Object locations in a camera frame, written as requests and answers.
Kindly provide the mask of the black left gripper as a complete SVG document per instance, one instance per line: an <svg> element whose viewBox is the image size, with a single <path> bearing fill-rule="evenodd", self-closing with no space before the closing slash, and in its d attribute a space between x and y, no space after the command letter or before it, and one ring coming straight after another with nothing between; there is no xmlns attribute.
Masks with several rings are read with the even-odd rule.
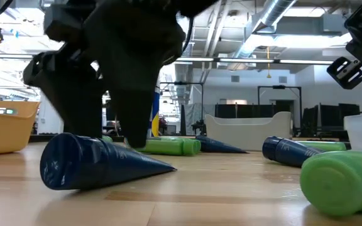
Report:
<svg viewBox="0 0 362 226"><path fill-rule="evenodd" d="M98 61L123 134L142 148L163 62L180 53L176 15L193 18L217 0L65 0L45 12L49 39L88 46Z"/></svg>

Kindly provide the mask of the navy blue travel tube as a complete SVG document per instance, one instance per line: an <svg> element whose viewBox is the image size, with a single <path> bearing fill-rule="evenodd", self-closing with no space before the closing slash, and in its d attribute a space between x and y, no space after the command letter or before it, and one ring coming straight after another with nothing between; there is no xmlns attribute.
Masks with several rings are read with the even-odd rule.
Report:
<svg viewBox="0 0 362 226"><path fill-rule="evenodd" d="M234 154L248 153L245 150L208 138L206 136L197 136L196 140L200 141L201 151L205 153L234 153Z"/></svg>
<svg viewBox="0 0 362 226"><path fill-rule="evenodd" d="M52 190L91 190L175 170L133 149L71 133L53 137L40 159L41 180Z"/></svg>
<svg viewBox="0 0 362 226"><path fill-rule="evenodd" d="M325 151L289 139L270 136L263 143L262 153L271 161L300 168L306 159Z"/></svg>

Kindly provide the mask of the white wipes canister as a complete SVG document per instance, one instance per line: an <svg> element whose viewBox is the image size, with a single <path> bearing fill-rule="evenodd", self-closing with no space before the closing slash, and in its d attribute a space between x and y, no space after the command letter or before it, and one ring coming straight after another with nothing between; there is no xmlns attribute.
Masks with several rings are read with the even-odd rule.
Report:
<svg viewBox="0 0 362 226"><path fill-rule="evenodd" d="M150 117L150 137L159 136L160 84L156 84Z"/></svg>

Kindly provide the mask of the white building column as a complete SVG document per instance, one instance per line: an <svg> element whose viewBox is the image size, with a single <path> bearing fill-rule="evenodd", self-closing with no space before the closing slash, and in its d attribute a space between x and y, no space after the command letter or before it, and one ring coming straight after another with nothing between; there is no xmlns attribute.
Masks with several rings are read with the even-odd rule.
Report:
<svg viewBox="0 0 362 226"><path fill-rule="evenodd" d="M63 132L63 128L63 120L45 94L41 92L38 111L38 134L60 134Z"/></svg>

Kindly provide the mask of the yellow plastic bin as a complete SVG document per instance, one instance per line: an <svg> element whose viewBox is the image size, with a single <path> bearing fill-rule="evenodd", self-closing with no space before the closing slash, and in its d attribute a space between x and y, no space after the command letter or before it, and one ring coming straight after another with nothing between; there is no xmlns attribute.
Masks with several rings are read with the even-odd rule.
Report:
<svg viewBox="0 0 362 226"><path fill-rule="evenodd" d="M0 100L0 154L20 151L27 146L39 104Z"/></svg>

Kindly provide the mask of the black monitor row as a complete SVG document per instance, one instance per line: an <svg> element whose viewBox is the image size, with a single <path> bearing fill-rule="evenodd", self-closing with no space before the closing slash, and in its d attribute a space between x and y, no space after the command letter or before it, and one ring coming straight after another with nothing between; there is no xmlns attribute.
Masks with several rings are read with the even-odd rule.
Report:
<svg viewBox="0 0 362 226"><path fill-rule="evenodd" d="M357 104L318 104L305 108L299 135L300 137L336 138L347 141L348 132L344 128L344 118L359 114L360 108Z"/></svg>

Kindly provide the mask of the black partition panel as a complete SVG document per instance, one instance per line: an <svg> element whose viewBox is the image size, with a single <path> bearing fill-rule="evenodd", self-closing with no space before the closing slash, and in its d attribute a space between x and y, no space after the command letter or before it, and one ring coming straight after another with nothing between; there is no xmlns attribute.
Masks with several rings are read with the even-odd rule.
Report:
<svg viewBox="0 0 362 226"><path fill-rule="evenodd" d="M289 104L216 104L215 106L215 116L224 119L267 118L273 117L278 112L293 112L293 107Z"/></svg>

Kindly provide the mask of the rig LED light bar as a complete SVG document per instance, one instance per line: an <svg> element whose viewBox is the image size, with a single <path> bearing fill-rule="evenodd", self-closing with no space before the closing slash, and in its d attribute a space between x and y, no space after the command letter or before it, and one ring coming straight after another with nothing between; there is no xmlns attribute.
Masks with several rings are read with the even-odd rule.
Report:
<svg viewBox="0 0 362 226"><path fill-rule="evenodd" d="M54 53L40 53L38 55L26 54L8 54L0 53L0 59L13 59L13 60L32 60L37 58L40 60L42 56L46 55L51 58ZM333 61L330 60L289 60L289 59L262 59L262 58L214 58L214 57L180 57L176 60L170 60L172 63L245 63L245 64L286 64L286 65L331 65Z"/></svg>

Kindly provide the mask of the grey plastic bin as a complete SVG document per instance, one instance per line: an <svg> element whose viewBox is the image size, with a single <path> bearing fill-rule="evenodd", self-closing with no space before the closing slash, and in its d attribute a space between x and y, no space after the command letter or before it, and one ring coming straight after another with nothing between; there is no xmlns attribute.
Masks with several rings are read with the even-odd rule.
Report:
<svg viewBox="0 0 362 226"><path fill-rule="evenodd" d="M267 118L223 119L205 115L207 137L245 151L260 151L269 136L291 138L290 112L278 112Z"/></svg>

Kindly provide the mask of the black metal workstation frame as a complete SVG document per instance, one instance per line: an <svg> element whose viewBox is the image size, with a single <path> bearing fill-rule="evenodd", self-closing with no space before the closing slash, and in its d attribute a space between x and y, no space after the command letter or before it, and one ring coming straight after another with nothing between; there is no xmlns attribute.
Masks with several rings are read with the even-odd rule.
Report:
<svg viewBox="0 0 362 226"><path fill-rule="evenodd" d="M160 116L176 126L176 135L194 136L204 127L204 84L160 82Z"/></svg>
<svg viewBox="0 0 362 226"><path fill-rule="evenodd" d="M261 88L269 88L269 89L274 89L274 90L282 90L282 89L289 89L291 92L292 89L297 89L299 91L299 118L300 118L300 127L302 127L302 87L298 87L298 86L285 86L285 85L260 85L257 86L257 102L258 102L258 106L259 106L259 111L260 111L260 98L261 98L261 94L260 94L260 89Z"/></svg>

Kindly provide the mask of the silver ventilation duct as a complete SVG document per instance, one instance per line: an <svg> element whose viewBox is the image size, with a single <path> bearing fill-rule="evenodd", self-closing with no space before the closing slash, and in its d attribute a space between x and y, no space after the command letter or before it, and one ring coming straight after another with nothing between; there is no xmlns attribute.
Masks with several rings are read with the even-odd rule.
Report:
<svg viewBox="0 0 362 226"><path fill-rule="evenodd" d="M278 22L297 0L266 0L262 10L248 16L248 22L243 30L241 45L228 54L232 58L249 58L259 46L269 45L276 32Z"/></svg>

